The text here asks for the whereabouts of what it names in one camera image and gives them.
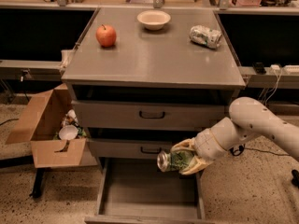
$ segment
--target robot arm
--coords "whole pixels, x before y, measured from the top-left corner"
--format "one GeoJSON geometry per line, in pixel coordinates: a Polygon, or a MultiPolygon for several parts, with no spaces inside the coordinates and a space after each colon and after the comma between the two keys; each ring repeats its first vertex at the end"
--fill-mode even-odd
{"type": "Polygon", "coordinates": [[[272,140],[299,161],[299,127],[280,119],[260,102],[242,97],[234,100],[229,109],[230,119],[224,118],[196,137],[186,139],[171,148],[193,150],[192,166],[181,171],[190,175],[205,169],[232,147],[244,144],[260,135],[272,140]]]}

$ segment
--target open cardboard box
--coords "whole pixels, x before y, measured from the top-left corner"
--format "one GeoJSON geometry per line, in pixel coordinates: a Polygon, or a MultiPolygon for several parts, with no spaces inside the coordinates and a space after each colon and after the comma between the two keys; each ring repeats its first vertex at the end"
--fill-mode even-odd
{"type": "Polygon", "coordinates": [[[96,165],[86,144],[86,138],[70,140],[66,152],[66,140],[53,140],[61,129],[61,121],[72,109],[71,97],[65,84],[41,92],[32,97],[11,131],[7,144],[30,142],[35,167],[70,167],[96,165]]]}

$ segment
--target red apple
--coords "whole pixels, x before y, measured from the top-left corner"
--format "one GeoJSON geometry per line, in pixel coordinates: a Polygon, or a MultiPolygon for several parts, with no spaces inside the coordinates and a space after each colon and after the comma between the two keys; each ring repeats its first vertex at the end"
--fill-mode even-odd
{"type": "Polygon", "coordinates": [[[102,24],[96,30],[95,37],[102,47],[108,48],[114,45],[116,32],[112,26],[102,24]]]}

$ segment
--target speckled floor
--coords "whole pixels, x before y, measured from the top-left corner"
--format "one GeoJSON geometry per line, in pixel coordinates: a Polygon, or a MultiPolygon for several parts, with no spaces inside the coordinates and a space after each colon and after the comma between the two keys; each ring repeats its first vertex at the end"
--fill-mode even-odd
{"type": "MultiPolygon", "coordinates": [[[[25,104],[18,97],[6,105],[0,95],[0,123],[16,119],[25,104]]],[[[299,116],[283,118],[299,126],[299,116]]],[[[15,122],[0,126],[0,159],[31,154],[27,143],[5,145],[15,122]]],[[[247,148],[284,153],[263,137],[247,148]]],[[[292,169],[299,170],[299,163],[288,156],[248,149],[238,157],[227,153],[203,174],[206,218],[215,223],[299,223],[299,188],[291,183],[292,169]]],[[[29,196],[35,175],[33,164],[0,169],[1,223],[82,224],[93,216],[101,178],[96,166],[48,170],[38,199],[29,196]]]]}

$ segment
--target crushed aluminum can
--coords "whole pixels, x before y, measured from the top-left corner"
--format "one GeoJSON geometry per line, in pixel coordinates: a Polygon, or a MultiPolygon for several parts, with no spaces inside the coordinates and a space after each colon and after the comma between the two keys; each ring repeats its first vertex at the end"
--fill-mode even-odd
{"type": "Polygon", "coordinates": [[[189,37],[192,42],[204,45],[211,49],[217,49],[220,46],[222,32],[202,25],[197,25],[192,27],[189,37]]]}
{"type": "Polygon", "coordinates": [[[162,172],[183,171],[190,167],[194,153],[188,150],[166,153],[161,151],[157,157],[157,165],[162,172]]]}

